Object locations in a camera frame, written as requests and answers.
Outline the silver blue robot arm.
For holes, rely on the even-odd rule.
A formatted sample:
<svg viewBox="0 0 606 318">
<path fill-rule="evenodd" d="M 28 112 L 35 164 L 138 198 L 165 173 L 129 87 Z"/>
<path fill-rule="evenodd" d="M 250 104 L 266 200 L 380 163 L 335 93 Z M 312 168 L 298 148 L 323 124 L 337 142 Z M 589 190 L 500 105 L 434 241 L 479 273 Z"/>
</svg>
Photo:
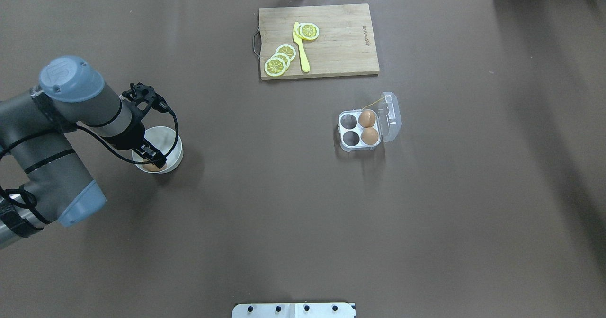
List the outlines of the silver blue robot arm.
<svg viewBox="0 0 606 318">
<path fill-rule="evenodd" d="M 173 118 L 166 152 L 147 141 L 142 121 L 150 110 Z M 179 148 L 175 111 L 153 87 L 131 84 L 121 95 L 83 58 L 53 59 L 30 91 L 1 103 L 1 156 L 11 155 L 28 182 L 1 189 L 1 247 L 30 238 L 58 222 L 71 227 L 98 212 L 106 197 L 67 133 L 82 130 L 132 165 L 163 171 Z"/>
</svg>

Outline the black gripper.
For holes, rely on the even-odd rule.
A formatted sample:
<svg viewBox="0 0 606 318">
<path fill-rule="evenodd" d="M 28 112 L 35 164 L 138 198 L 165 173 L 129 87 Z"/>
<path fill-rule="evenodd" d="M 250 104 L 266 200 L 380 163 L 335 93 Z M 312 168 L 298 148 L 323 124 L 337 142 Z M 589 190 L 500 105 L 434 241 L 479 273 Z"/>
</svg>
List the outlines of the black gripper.
<svg viewBox="0 0 606 318">
<path fill-rule="evenodd" d="M 145 126 L 142 124 L 142 119 L 145 117 L 145 113 L 131 111 L 131 114 L 132 119 L 125 129 L 117 135 L 103 135 L 102 139 L 117 150 L 138 150 L 138 156 L 142 158 L 139 166 L 143 169 L 164 170 L 166 157 L 144 137 Z"/>
</svg>

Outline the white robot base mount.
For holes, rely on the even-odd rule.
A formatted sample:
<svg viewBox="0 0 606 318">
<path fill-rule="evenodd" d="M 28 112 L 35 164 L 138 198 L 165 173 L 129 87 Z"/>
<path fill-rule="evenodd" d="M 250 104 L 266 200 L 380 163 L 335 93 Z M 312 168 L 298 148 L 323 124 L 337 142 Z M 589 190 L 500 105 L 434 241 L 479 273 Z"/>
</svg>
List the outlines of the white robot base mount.
<svg viewBox="0 0 606 318">
<path fill-rule="evenodd" d="M 346 302 L 243 303 L 232 318 L 356 318 L 356 306 Z"/>
</svg>

